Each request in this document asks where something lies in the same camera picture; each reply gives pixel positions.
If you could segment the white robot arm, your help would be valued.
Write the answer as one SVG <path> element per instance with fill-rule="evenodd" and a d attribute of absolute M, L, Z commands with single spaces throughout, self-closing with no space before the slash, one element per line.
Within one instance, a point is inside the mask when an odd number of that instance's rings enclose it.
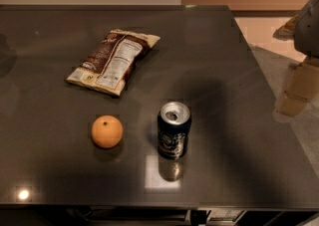
<path fill-rule="evenodd" d="M 309 0 L 300 10 L 295 25 L 294 47 L 308 57 L 319 57 L 319 0 Z"/>

